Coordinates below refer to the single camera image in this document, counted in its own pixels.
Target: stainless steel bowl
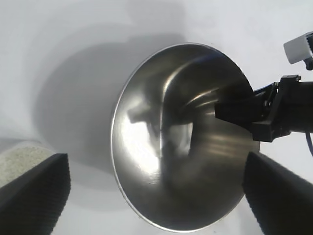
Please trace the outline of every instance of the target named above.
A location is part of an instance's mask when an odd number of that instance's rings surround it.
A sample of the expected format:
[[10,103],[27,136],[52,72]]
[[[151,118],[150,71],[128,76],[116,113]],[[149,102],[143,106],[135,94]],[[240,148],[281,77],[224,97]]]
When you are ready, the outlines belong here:
[[138,67],[115,107],[111,155],[119,188],[142,218],[195,231],[239,203],[246,157],[260,144],[215,119],[214,103],[251,92],[236,64],[205,45],[168,47]]

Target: blue wire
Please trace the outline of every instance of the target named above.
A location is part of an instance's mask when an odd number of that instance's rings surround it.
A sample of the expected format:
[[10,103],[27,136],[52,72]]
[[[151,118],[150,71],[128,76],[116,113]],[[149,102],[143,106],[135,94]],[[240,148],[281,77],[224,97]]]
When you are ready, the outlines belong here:
[[306,137],[307,137],[307,142],[308,142],[308,147],[309,147],[309,150],[313,156],[313,144],[312,144],[312,139],[311,139],[311,135],[309,132],[306,132],[305,133]]

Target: metal bowl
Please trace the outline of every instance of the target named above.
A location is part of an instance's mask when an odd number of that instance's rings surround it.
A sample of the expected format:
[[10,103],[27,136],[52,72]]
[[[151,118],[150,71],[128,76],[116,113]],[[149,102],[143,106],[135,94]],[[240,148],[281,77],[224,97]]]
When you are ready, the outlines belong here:
[[243,196],[249,132],[216,119],[218,100],[252,93],[227,56],[200,44],[165,48],[143,62],[115,107],[111,155],[129,205],[149,223],[191,232],[227,215]]

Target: black bracket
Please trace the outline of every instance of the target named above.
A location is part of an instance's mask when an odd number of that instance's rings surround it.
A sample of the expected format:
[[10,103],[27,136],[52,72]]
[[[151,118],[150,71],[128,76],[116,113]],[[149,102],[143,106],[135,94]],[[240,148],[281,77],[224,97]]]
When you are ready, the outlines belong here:
[[283,76],[245,100],[216,102],[215,117],[247,129],[255,141],[313,132],[313,82],[300,79]]

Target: white backdrop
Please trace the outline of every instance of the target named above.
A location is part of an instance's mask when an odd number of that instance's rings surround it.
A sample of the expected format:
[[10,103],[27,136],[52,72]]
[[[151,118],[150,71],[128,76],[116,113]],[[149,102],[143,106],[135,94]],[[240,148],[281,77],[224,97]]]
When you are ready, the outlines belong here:
[[[72,191],[54,235],[165,235],[119,193],[109,161],[112,105],[132,70],[162,47],[213,46],[253,89],[301,74],[283,43],[313,31],[312,0],[0,0],[0,137],[68,152]],[[304,134],[261,151],[313,182]],[[261,235],[245,199],[198,235]]]

